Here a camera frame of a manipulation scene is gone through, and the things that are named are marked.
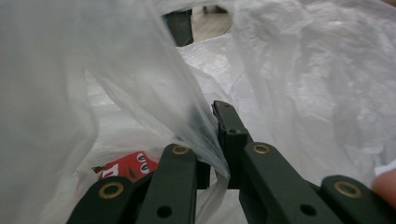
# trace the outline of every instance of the white plastic bag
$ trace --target white plastic bag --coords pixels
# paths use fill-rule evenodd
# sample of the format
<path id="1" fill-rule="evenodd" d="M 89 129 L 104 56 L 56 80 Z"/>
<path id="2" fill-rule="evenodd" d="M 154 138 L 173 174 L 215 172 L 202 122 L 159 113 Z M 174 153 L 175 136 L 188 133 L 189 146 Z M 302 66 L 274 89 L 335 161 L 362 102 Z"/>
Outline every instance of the white plastic bag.
<path id="1" fill-rule="evenodd" d="M 198 216 L 205 219 L 216 210 L 229 178 L 216 122 L 149 2 L 0 4 L 2 222 L 65 222 L 92 182 L 75 173 L 89 169 L 78 165 L 98 131 L 87 100 L 87 71 L 118 106 L 164 142 L 192 147 L 201 161 L 215 167 L 219 181 L 201 197 Z M 107 146 L 117 133 L 110 134 Z M 149 140 L 155 135 L 145 137 L 153 144 Z M 119 157 L 120 144 L 113 146 Z"/>
<path id="2" fill-rule="evenodd" d="M 123 111 L 149 127 L 150 136 L 162 136 L 152 146 L 144 141 L 142 146 L 154 152 L 162 141 L 181 139 L 227 175 L 209 107 L 159 17 L 210 2 L 226 7 L 233 17 L 232 35 L 216 44 L 227 47 L 220 55 L 228 62 L 221 63 L 221 71 L 201 65 L 192 70 L 202 77 L 201 85 L 216 88 L 214 78 L 223 87 L 206 90 L 213 93 L 206 99 L 220 96 L 232 101 L 256 141 L 277 147 L 304 178 L 317 184 L 333 174 L 368 184 L 375 166 L 396 158 L 395 9 L 384 3 L 3 0 L 2 222 L 65 222 L 81 196 L 74 195 L 76 171 L 101 162 L 86 158 L 81 163 L 99 130 L 85 72 Z M 212 47 L 219 52 L 216 45 Z M 213 78 L 206 82 L 202 72 Z M 115 107 L 94 111 L 109 124 L 128 118 Z M 127 123 L 134 125 L 133 120 Z M 106 137 L 100 133 L 93 158 L 105 155 L 106 161 L 125 153 L 124 146 L 112 145 L 115 138 Z M 110 155 L 101 146 L 119 150 Z M 220 181 L 202 195 L 198 209 L 206 197 L 211 200 L 199 213 L 202 218 L 215 211 L 226 183 Z M 57 216 L 62 207 L 63 215 Z"/>

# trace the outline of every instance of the floor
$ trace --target floor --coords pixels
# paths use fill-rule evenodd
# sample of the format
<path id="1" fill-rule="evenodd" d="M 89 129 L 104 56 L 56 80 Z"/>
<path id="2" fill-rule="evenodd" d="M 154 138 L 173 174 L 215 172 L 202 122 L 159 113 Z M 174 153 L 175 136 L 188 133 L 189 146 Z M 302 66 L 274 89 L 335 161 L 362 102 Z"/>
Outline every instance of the floor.
<path id="1" fill-rule="evenodd" d="M 194 43 L 227 33 L 231 24 L 230 15 L 221 8 L 210 6 L 192 9 L 191 26 Z"/>

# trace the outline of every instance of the dark object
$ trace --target dark object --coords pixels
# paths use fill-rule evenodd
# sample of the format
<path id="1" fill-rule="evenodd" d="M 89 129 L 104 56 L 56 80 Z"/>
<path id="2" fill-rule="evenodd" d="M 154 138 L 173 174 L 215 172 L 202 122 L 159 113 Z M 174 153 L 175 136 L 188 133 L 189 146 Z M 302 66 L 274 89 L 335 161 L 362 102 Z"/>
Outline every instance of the dark object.
<path id="1" fill-rule="evenodd" d="M 276 148 L 247 144 L 242 164 L 246 175 L 239 197 L 249 223 L 343 223 Z"/>
<path id="2" fill-rule="evenodd" d="M 228 13 L 226 9 L 219 6 L 203 6 L 202 11 L 204 12 L 204 14 Z"/>
<path id="3" fill-rule="evenodd" d="M 396 223 L 396 211 L 355 179 L 326 177 L 319 194 L 345 223 Z"/>
<path id="4" fill-rule="evenodd" d="M 202 161 L 198 161 L 197 166 L 198 189 L 207 189 L 210 185 L 210 165 Z"/>
<path id="5" fill-rule="evenodd" d="M 249 224 L 396 223 L 396 212 L 362 183 L 335 175 L 319 188 L 303 180 L 275 147 L 253 142 L 231 105 L 215 101 L 213 112 L 231 168 L 229 187 L 240 189 Z M 194 223 L 197 182 L 207 188 L 209 172 L 190 149 L 170 145 L 154 175 L 135 184 L 122 177 L 94 184 L 67 223 Z M 108 183 L 114 186 L 104 187 Z"/>
<path id="6" fill-rule="evenodd" d="M 231 173 L 228 189 L 239 189 L 242 177 L 240 156 L 245 145 L 253 140 L 232 105 L 215 101 L 212 107 L 219 121 L 219 143 Z"/>
<path id="7" fill-rule="evenodd" d="M 146 194 L 137 224 L 194 223 L 197 158 L 191 149 L 169 145 Z"/>
<path id="8" fill-rule="evenodd" d="M 93 184 L 78 202 L 68 224 L 121 224 L 133 222 L 153 174 L 136 183 L 111 176 Z"/>
<path id="9" fill-rule="evenodd" d="M 178 47 L 192 44 L 194 41 L 191 28 L 191 12 L 192 10 L 177 11 L 163 16 Z"/>

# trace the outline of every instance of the brass screw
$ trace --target brass screw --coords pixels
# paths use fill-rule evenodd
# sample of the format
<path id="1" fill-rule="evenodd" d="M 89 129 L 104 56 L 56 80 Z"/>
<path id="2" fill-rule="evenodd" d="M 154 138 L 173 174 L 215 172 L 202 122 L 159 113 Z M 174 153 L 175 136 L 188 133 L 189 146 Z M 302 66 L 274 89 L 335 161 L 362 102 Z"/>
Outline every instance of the brass screw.
<path id="1" fill-rule="evenodd" d="M 259 154 L 267 154 L 271 151 L 271 149 L 265 145 L 254 146 L 253 150 Z"/>
<path id="2" fill-rule="evenodd" d="M 117 187 L 116 192 L 106 193 L 106 189 L 111 187 Z M 103 199 L 112 199 L 119 196 L 123 192 L 123 185 L 120 182 L 106 183 L 99 189 L 99 197 Z"/>
<path id="3" fill-rule="evenodd" d="M 363 196 L 363 193 L 358 187 L 346 181 L 337 181 L 334 183 L 334 187 L 338 192 L 349 198 L 361 198 Z"/>
<path id="4" fill-rule="evenodd" d="M 177 146 L 177 147 L 172 148 L 172 152 L 177 155 L 184 155 L 189 152 L 189 149 L 187 147 Z"/>

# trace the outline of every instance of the red wrapper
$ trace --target red wrapper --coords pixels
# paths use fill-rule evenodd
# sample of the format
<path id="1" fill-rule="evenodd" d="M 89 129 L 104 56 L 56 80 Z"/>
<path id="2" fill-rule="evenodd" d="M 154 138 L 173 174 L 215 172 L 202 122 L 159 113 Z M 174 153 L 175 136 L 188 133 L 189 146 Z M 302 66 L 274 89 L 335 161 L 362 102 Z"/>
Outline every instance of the red wrapper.
<path id="1" fill-rule="evenodd" d="M 96 173 L 101 172 L 99 179 L 104 179 L 109 176 L 123 176 L 134 183 L 155 171 L 157 166 L 157 162 L 150 160 L 143 151 L 138 151 L 110 162 L 105 167 L 95 167 L 93 170 Z"/>

